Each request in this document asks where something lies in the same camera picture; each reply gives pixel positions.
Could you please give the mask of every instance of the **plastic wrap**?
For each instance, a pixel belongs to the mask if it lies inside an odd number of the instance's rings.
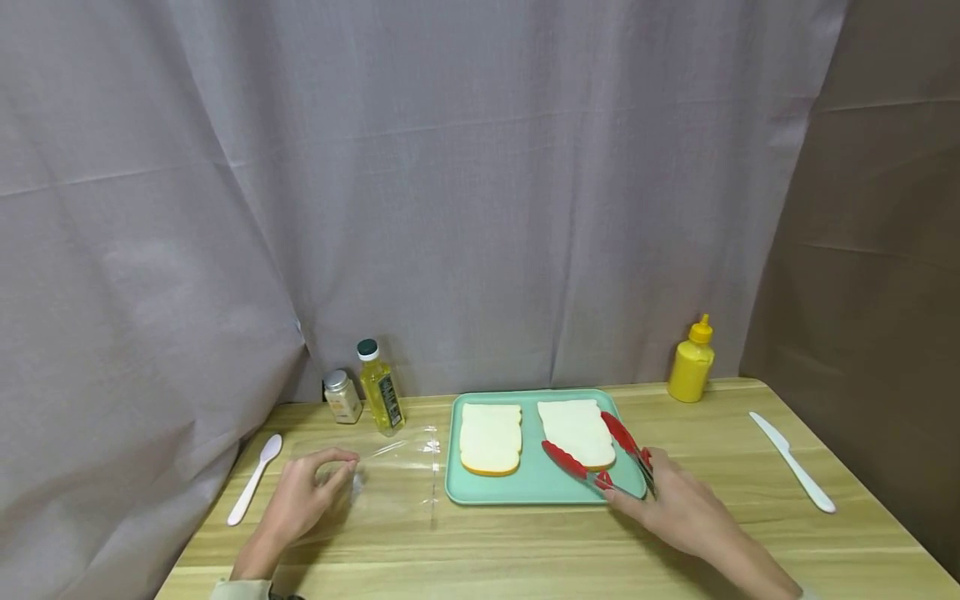
[[[327,540],[358,529],[399,526],[436,526],[440,441],[434,426],[407,426],[387,438],[378,432],[360,432],[349,425],[343,433],[314,442],[294,444],[293,458],[338,446],[360,455],[351,486],[344,486],[321,522],[298,544]],[[322,467],[325,480],[339,463]]]

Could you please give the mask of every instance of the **wrist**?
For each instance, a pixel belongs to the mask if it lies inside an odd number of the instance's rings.
[[[804,594],[766,548],[746,533],[731,537],[704,560],[752,598],[798,600]]]
[[[280,562],[280,555],[286,544],[267,529],[257,529],[240,549],[230,579],[260,580],[273,579],[276,566]]]

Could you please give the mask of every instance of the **silver jar lid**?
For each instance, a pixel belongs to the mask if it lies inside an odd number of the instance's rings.
[[[328,392],[340,392],[350,382],[347,372],[337,369],[324,375],[324,387]]]

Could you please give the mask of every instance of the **oil bottle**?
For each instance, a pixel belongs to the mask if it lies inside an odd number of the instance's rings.
[[[677,344],[666,391],[680,402],[696,402],[704,394],[713,366],[713,348],[709,346],[713,327],[709,325],[709,319],[710,315],[705,314],[690,328],[686,341]]]
[[[357,356],[363,361],[360,385],[367,395],[367,406],[376,421],[376,428],[390,437],[406,423],[400,400],[396,396],[390,365],[380,360],[380,348],[376,340],[367,339],[357,344]]]

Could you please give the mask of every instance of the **green tray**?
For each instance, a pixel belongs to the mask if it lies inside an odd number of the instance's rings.
[[[620,414],[613,398],[600,390],[537,390],[463,394],[453,401],[450,444],[446,454],[446,495],[457,504],[604,504],[600,491],[574,479],[543,451],[543,424],[537,402],[594,399],[602,411]],[[505,477],[485,477],[466,470],[460,463],[460,421],[464,404],[519,404],[523,449],[520,466]],[[608,471],[613,482],[642,497],[646,485],[639,467],[616,441],[616,460]]]

